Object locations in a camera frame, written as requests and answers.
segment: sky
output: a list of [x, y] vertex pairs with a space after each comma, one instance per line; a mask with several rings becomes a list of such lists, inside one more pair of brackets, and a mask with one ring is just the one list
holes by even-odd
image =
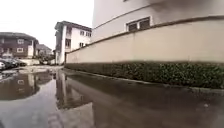
[[55, 25], [70, 21], [92, 27], [94, 0], [0, 0], [0, 32], [21, 32], [55, 49]]

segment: window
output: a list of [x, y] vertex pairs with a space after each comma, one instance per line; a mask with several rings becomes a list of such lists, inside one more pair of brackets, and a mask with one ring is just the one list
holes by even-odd
[[18, 53], [23, 52], [23, 48], [17, 48], [17, 52], [18, 52]]
[[84, 43], [79, 43], [79, 47], [80, 48], [84, 47]]
[[71, 27], [67, 27], [67, 31], [66, 31], [67, 34], [72, 34], [72, 28]]
[[133, 31], [136, 31], [136, 30], [138, 30], [137, 23], [128, 25], [128, 31], [129, 32], [133, 32]]
[[147, 29], [150, 27], [150, 17], [140, 19], [127, 24], [127, 30], [129, 32], [134, 32], [141, 29]]
[[24, 39], [18, 39], [17, 42], [18, 44], [24, 44]]
[[90, 32], [86, 32], [86, 36], [91, 37], [91, 33]]
[[17, 83], [18, 83], [19, 85], [24, 85], [24, 80], [18, 80]]
[[142, 20], [139, 22], [139, 26], [140, 26], [140, 29], [146, 29], [146, 28], [149, 28], [150, 26], [150, 21], [149, 19], [146, 19], [146, 20]]
[[80, 31], [80, 35], [82, 36], [84, 36], [84, 33], [85, 33], [84, 31]]
[[8, 48], [8, 52], [12, 52], [12, 48]]
[[66, 39], [65, 40], [65, 47], [70, 48], [71, 47], [71, 39]]

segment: house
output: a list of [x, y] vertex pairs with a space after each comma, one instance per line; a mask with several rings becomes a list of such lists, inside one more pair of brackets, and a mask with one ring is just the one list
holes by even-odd
[[79, 24], [62, 21], [56, 29], [56, 63], [65, 61], [66, 53], [82, 48], [90, 43], [91, 28]]
[[38, 40], [25, 33], [0, 32], [0, 56], [33, 58]]
[[39, 54], [50, 55], [52, 54], [52, 50], [44, 44], [37, 44], [36, 55], [39, 55]]

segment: wet pavement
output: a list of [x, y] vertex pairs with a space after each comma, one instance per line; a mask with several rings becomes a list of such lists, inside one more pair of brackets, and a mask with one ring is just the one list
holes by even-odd
[[5, 76], [0, 77], [0, 128], [224, 127], [219, 95], [62, 71]]

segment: hedge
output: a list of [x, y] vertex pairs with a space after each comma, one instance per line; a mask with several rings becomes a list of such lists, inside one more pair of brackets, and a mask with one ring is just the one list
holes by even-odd
[[112, 77], [204, 88], [223, 88], [224, 68], [207, 62], [74, 63], [65, 68]]

